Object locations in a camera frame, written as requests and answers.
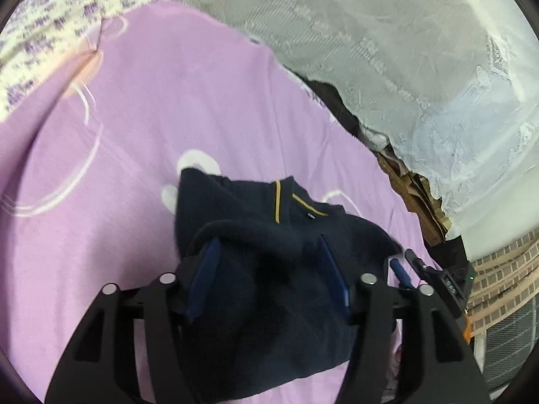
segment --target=black mechanical device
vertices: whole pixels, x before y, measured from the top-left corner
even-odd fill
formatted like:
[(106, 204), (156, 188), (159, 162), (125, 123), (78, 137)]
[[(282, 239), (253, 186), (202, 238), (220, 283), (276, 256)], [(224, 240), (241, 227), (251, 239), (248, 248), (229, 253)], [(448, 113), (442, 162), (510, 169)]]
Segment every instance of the black mechanical device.
[[(45, 404), (143, 404), (135, 367), (133, 320), (144, 319), (150, 378), (157, 404), (199, 404), (185, 365), (182, 328), (204, 314), (220, 255), (218, 238), (148, 286), (122, 291), (107, 284), (96, 296), (60, 359)], [(490, 402), (455, 315), (459, 290), (411, 250), (405, 259), (426, 282), (392, 288), (365, 273), (350, 280), (324, 237), (317, 268), (336, 309), (358, 332), (336, 404), (379, 404), (386, 385), (391, 334), (403, 321), (399, 386), (394, 403)]]

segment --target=yellow stripe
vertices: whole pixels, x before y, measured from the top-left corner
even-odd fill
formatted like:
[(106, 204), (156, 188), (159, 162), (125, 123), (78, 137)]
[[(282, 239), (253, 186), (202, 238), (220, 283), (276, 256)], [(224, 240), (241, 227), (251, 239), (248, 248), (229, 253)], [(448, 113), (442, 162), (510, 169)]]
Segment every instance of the yellow stripe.
[(314, 209), (311, 205), (309, 205), (308, 203), (304, 202), (297, 194), (292, 194), (292, 197), (297, 200), (298, 202), (301, 203), (301, 205), (303, 205), (305, 208), (307, 209), (310, 209), (313, 213), (315, 214), (318, 214), (318, 215), (329, 215), (327, 213), (321, 213), (320, 211), (318, 211), (317, 209)]
[(281, 212), (281, 181), (275, 181), (276, 196), (275, 196), (275, 221), (280, 223)]

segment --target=metal grille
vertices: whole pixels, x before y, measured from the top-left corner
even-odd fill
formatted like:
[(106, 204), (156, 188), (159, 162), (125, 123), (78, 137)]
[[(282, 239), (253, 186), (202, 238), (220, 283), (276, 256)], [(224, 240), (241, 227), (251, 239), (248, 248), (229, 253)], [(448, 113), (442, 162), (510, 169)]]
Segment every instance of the metal grille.
[(483, 376), (490, 391), (518, 374), (539, 337), (538, 319), (539, 295), (488, 329)]

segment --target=pink fabric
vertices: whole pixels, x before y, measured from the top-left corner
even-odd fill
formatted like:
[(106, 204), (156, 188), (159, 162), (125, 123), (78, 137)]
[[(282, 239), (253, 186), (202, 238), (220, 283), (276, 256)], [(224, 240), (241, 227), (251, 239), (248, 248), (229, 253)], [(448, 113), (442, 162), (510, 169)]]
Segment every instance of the pink fabric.
[[(104, 284), (175, 269), (171, 209), (188, 165), (293, 175), (433, 264), (375, 157), (268, 48), (170, 1), (106, 20), (84, 43), (0, 123), (0, 344), (39, 398)], [(345, 368), (243, 402), (329, 404)]]

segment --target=silver screw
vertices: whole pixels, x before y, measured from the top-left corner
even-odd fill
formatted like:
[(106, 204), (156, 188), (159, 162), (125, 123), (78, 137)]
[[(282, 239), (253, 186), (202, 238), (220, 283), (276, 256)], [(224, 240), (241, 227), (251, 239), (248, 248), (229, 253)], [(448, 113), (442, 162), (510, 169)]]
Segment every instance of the silver screw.
[(361, 275), (361, 280), (369, 285), (376, 284), (376, 281), (378, 281), (378, 278), (376, 278), (373, 274), (363, 274)]
[(159, 277), (159, 282), (161, 284), (172, 284), (176, 280), (176, 275), (168, 273), (163, 274)]
[(104, 295), (111, 295), (112, 293), (115, 293), (115, 291), (118, 289), (118, 286), (116, 284), (110, 283), (104, 286), (101, 291)]
[(423, 284), (419, 286), (419, 291), (421, 292), (422, 295), (425, 295), (425, 296), (432, 296), (435, 294), (435, 290), (432, 288), (432, 286), (428, 284)]

